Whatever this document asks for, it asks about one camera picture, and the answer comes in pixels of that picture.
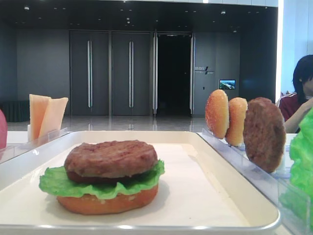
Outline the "small wall monitor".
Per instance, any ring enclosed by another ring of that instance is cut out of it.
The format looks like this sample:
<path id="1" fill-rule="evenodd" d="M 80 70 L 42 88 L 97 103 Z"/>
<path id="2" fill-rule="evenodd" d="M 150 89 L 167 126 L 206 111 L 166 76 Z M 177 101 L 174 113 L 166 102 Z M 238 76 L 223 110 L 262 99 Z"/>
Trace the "small wall monitor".
<path id="1" fill-rule="evenodd" d="M 219 80 L 219 89 L 221 90 L 234 90 L 236 89 L 236 80 Z"/>

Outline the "bun slice far standing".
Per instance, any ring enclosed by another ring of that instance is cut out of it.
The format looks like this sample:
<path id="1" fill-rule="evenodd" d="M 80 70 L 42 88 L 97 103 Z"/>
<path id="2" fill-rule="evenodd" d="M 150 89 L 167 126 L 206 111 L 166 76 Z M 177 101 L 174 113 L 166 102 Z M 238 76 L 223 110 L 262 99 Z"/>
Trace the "bun slice far standing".
<path id="1" fill-rule="evenodd" d="M 229 128 L 228 97 L 223 90 L 215 90 L 209 96 L 205 107 L 208 129 L 219 139 L 223 139 Z"/>

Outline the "standing red tomato slice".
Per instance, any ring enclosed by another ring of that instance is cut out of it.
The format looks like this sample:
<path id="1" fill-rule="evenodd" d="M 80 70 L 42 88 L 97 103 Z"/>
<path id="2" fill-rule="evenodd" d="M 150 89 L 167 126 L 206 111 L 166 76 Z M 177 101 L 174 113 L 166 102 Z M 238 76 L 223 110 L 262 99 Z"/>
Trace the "standing red tomato slice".
<path id="1" fill-rule="evenodd" d="M 0 110 L 0 149 L 6 148 L 8 126 L 6 118 Z"/>

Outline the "clear acrylic rail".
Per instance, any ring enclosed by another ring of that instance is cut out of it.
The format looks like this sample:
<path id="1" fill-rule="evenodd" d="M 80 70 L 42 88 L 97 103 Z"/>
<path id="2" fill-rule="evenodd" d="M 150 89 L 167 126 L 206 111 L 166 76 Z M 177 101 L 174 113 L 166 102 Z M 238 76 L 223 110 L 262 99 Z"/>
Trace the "clear acrylic rail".
<path id="1" fill-rule="evenodd" d="M 252 163 L 246 156 L 245 146 L 230 146 L 203 129 L 199 135 L 225 160 L 237 169 L 261 193 L 274 203 L 282 214 L 282 223 L 292 235 L 311 235 L 310 197 L 291 184 L 290 142 L 296 136 L 287 134 L 284 154 L 278 169 L 268 174 Z"/>
<path id="2" fill-rule="evenodd" d="M 28 140 L 29 135 L 27 131 L 9 131 L 7 147 L 0 150 L 0 163 L 2 164 L 23 153 L 34 150 L 68 133 L 69 131 L 67 128 L 64 128 L 59 131 L 52 131 L 43 137 L 35 139 L 34 141 L 25 142 Z"/>

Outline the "bottom bun slice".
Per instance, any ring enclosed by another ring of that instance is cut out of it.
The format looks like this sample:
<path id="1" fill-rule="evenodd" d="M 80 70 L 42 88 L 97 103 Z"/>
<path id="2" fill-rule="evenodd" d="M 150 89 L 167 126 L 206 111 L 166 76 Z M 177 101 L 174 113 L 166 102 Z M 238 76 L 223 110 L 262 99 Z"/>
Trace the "bottom bun slice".
<path id="1" fill-rule="evenodd" d="M 100 215 L 122 213 L 138 209 L 150 204 L 158 192 L 158 185 L 139 193 L 118 194 L 113 199 L 99 199 L 94 195 L 85 194 L 82 197 L 61 197 L 58 202 L 68 211 L 83 215 Z"/>

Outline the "bun slice standing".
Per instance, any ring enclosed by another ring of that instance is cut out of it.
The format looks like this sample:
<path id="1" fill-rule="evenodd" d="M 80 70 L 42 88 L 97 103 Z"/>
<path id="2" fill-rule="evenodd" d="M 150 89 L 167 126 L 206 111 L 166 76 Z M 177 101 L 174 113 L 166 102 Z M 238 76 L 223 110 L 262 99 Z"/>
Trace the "bun slice standing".
<path id="1" fill-rule="evenodd" d="M 215 90 L 209 96 L 205 107 L 208 129 L 219 139 L 223 139 L 229 128 L 228 97 L 223 90 Z"/>
<path id="2" fill-rule="evenodd" d="M 232 146 L 239 146 L 243 142 L 244 120 L 247 111 L 247 101 L 236 97 L 229 101 L 229 128 L 225 139 Z"/>

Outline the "yellow cheese slice rear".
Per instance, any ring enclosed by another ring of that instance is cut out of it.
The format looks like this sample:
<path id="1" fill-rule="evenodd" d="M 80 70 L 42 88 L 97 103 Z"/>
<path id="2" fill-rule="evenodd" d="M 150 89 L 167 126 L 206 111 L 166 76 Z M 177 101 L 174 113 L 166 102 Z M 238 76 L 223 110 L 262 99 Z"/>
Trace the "yellow cheese slice rear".
<path id="1" fill-rule="evenodd" d="M 39 137 L 61 129 L 68 98 L 50 99 L 41 124 Z"/>

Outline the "white rectangular tray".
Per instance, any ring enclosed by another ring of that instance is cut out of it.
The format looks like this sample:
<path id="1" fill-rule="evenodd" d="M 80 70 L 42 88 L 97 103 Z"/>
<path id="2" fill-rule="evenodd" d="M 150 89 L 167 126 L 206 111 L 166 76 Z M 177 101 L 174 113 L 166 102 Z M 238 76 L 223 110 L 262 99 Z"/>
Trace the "white rectangular tray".
<path id="1" fill-rule="evenodd" d="M 143 208 L 110 215 L 65 210 L 39 189 L 48 167 L 64 163 L 83 142 L 140 140 L 165 163 L 158 194 Z M 79 131 L 0 165 L 0 232 L 3 235 L 273 235 L 279 209 L 200 135 L 170 131 Z"/>

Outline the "seated person in red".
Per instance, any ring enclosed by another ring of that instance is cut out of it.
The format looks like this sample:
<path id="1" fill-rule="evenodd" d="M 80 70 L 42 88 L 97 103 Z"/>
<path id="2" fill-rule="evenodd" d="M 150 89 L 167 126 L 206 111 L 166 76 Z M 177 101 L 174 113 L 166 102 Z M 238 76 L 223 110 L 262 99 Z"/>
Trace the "seated person in red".
<path id="1" fill-rule="evenodd" d="M 299 124 L 313 108 L 313 56 L 302 57 L 296 64 L 292 83 L 294 92 L 282 96 L 276 103 L 284 120 L 288 134 L 299 131 Z"/>

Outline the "green lettuce leaf on burger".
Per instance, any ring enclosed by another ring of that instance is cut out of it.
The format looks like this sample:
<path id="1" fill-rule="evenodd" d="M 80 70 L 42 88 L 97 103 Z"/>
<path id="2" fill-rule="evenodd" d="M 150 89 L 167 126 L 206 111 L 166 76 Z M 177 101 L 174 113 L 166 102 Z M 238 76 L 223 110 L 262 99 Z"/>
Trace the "green lettuce leaf on burger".
<path id="1" fill-rule="evenodd" d="M 164 173 L 164 161 L 158 160 L 151 170 L 126 183 L 84 184 L 70 180 L 65 168 L 61 166 L 47 168 L 44 175 L 40 176 L 39 188 L 43 192 L 61 197 L 82 197 L 90 194 L 98 199 L 113 199 L 119 194 L 131 195 L 152 189 L 158 184 L 160 176 Z"/>

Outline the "right clear acrylic rail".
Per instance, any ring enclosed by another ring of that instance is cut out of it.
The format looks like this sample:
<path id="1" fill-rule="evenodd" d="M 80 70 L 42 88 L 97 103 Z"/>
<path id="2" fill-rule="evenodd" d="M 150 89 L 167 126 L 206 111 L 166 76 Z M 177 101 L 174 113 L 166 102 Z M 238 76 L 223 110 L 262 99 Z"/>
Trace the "right clear acrylic rail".
<path id="1" fill-rule="evenodd" d="M 225 160 L 237 169 L 261 193 L 274 203 L 282 214 L 282 223 L 292 235 L 311 235 L 310 197 L 291 184 L 290 142 L 296 136 L 287 134 L 284 154 L 278 169 L 268 174 L 252 163 L 246 156 L 245 146 L 230 146 L 203 129 L 199 135 Z"/>

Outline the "standing brown meat patty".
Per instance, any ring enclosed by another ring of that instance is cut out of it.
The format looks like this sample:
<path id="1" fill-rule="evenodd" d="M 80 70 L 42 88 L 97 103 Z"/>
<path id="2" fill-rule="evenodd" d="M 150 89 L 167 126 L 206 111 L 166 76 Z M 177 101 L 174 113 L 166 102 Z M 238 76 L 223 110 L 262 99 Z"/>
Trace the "standing brown meat patty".
<path id="1" fill-rule="evenodd" d="M 284 154 L 286 131 L 283 115 L 270 99 L 249 101 L 243 137 L 248 159 L 265 172 L 274 172 Z"/>

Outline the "left clear acrylic rail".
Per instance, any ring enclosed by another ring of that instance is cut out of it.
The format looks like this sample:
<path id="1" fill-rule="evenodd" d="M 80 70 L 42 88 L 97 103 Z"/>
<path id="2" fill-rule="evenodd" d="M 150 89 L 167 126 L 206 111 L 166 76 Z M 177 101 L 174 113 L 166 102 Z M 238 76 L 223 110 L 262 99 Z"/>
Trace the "left clear acrylic rail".
<path id="1" fill-rule="evenodd" d="M 27 131 L 9 131 L 7 147 L 0 150 L 0 163 L 2 164 L 23 153 L 34 150 L 68 133 L 69 131 L 67 128 L 64 128 L 59 131 L 52 131 L 43 137 L 35 139 L 34 141 L 25 142 L 28 140 L 29 135 Z"/>

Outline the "brown meat patty on burger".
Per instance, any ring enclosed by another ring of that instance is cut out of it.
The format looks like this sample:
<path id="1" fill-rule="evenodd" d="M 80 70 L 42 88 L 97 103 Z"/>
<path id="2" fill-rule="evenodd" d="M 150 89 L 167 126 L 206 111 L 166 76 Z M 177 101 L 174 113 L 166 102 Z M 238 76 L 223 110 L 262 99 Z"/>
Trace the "brown meat patty on burger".
<path id="1" fill-rule="evenodd" d="M 73 148 L 64 167 L 82 177 L 122 178 L 144 173 L 157 162 L 151 144 L 138 140 L 106 141 Z"/>

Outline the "orange cheese slice front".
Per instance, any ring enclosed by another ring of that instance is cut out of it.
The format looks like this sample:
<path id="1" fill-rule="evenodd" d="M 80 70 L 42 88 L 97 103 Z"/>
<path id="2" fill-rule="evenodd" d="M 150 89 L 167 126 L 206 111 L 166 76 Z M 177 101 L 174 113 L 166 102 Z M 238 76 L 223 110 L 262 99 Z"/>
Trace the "orange cheese slice front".
<path id="1" fill-rule="evenodd" d="M 41 125 L 45 115 L 46 108 L 48 106 L 51 97 L 42 95 L 29 95 L 30 104 L 30 128 L 31 128 L 31 140 L 35 140 L 39 137 Z"/>

